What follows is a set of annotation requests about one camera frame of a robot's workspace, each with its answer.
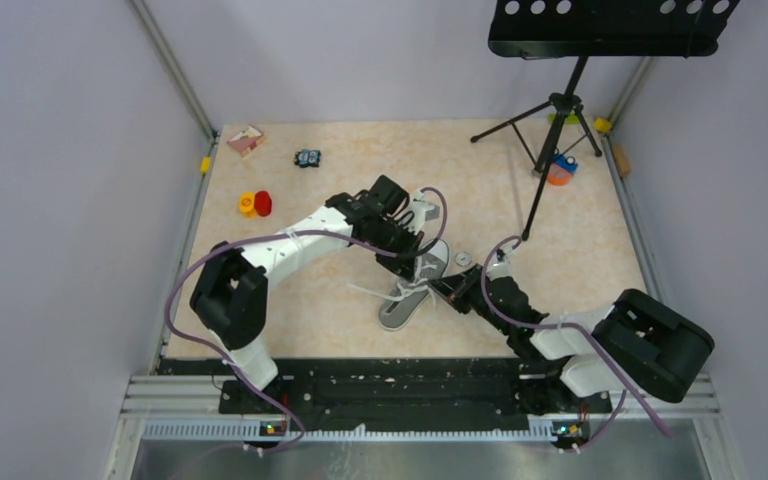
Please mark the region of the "grey canvas sneaker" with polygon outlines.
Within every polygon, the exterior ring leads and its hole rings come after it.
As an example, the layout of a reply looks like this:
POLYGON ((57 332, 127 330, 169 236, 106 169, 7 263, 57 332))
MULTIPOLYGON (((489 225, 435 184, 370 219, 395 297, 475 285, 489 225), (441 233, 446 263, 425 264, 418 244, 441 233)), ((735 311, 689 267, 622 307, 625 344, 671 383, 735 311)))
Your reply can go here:
POLYGON ((417 258, 414 280, 397 280, 391 291, 383 297, 378 310, 380 326, 388 331, 403 328, 431 294, 429 282, 442 278, 447 272, 450 258, 451 250, 445 240, 439 240, 428 252, 417 258))

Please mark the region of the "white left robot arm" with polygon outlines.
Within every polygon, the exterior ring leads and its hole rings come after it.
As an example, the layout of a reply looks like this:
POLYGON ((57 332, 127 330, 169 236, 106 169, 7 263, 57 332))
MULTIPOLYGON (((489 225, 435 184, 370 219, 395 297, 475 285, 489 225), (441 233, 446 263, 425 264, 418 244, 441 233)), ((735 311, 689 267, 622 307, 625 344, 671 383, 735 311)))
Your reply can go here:
POLYGON ((262 414, 280 401, 278 368, 261 337, 272 290, 313 261, 353 245, 368 248, 381 267, 411 280, 418 258, 433 246, 423 228, 440 214, 440 205, 428 201, 424 191, 410 194, 382 175, 369 189, 331 196, 276 234, 245 245, 215 245, 189 305, 248 380, 243 401, 262 414))

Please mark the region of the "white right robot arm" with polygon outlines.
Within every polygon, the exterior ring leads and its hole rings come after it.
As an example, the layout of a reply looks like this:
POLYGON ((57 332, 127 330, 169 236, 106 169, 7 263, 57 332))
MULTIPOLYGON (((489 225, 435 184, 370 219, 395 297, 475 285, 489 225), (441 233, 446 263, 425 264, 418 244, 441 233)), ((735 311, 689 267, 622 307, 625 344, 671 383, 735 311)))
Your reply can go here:
POLYGON ((679 403, 715 349, 705 329, 634 288, 603 307, 552 315, 534 308, 503 268, 473 266, 431 287, 454 310, 492 325, 516 356, 547 366, 557 378, 546 397, 560 412, 626 383, 679 403))

